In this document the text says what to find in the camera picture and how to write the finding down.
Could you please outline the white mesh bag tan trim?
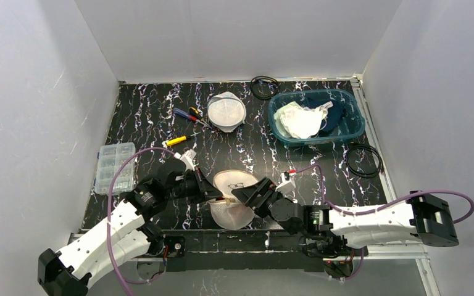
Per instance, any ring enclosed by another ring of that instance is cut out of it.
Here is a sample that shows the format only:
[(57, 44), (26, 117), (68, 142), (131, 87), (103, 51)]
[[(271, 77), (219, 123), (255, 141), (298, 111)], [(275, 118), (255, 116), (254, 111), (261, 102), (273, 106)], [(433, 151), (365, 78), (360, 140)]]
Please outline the white mesh bag tan trim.
[(233, 189), (251, 186), (259, 180), (241, 170), (225, 170), (215, 174), (213, 185), (222, 193), (221, 198), (209, 200), (213, 220), (223, 229), (235, 231), (245, 228), (255, 217), (253, 210), (232, 194)]

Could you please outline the white mesh bag blue trim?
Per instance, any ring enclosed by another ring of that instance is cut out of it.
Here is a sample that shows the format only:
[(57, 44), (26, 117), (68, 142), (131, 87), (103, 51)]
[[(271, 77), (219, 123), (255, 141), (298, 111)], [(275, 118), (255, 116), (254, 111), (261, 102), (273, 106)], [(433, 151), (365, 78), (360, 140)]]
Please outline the white mesh bag blue trim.
[(243, 101), (232, 92), (223, 92), (209, 99), (207, 118), (213, 126), (231, 133), (245, 122), (247, 115)]

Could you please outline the white bra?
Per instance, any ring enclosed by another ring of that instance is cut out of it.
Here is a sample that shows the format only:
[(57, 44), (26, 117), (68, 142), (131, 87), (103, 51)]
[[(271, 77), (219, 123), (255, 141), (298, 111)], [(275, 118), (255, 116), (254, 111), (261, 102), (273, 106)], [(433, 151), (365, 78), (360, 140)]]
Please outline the white bra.
[(297, 102), (290, 102), (275, 112), (274, 124), (279, 133), (286, 138), (311, 138), (318, 134), (321, 122), (327, 116), (327, 108), (330, 105), (331, 103), (317, 109), (310, 109)]

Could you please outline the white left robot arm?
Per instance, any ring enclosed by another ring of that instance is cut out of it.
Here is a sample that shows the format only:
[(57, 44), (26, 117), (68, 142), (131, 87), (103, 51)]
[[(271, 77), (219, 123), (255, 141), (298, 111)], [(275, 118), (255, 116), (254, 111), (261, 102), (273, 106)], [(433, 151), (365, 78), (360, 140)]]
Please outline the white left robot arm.
[(132, 258), (151, 254), (165, 261), (173, 247), (151, 219), (172, 200), (199, 204), (222, 196), (198, 167), (169, 159), (156, 175), (122, 193), (110, 216), (58, 251), (45, 250), (38, 259), (38, 283), (48, 295), (86, 295), (97, 280)]

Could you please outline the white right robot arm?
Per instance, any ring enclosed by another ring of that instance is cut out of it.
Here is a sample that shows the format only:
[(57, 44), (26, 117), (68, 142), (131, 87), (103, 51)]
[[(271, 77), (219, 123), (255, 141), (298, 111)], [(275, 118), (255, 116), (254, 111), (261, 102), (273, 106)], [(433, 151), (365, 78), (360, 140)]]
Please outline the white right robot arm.
[(385, 205), (339, 207), (301, 205), (285, 195), (295, 188), (293, 176), (275, 184), (263, 178), (231, 193), (261, 217), (269, 217), (290, 235), (300, 235), (302, 253), (315, 258), (356, 256), (369, 246), (417, 241), (430, 247), (455, 247), (459, 239), (449, 204), (432, 194)]

